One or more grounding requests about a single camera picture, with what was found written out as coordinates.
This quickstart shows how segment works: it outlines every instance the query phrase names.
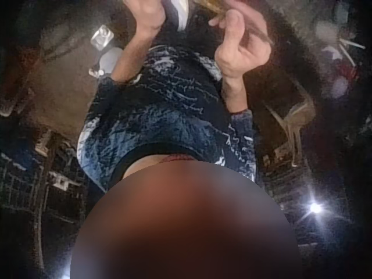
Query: fabric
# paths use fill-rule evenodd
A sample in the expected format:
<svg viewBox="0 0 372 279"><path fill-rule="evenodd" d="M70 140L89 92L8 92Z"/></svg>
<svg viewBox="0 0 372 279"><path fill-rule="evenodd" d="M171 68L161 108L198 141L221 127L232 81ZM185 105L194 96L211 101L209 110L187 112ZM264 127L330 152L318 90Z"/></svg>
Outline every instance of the fabric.
<svg viewBox="0 0 372 279"><path fill-rule="evenodd" d="M78 142L78 160L103 190L144 156L185 154L229 167L252 181L256 163L250 110L229 114L216 63L157 46L128 84L100 80Z"/></svg>

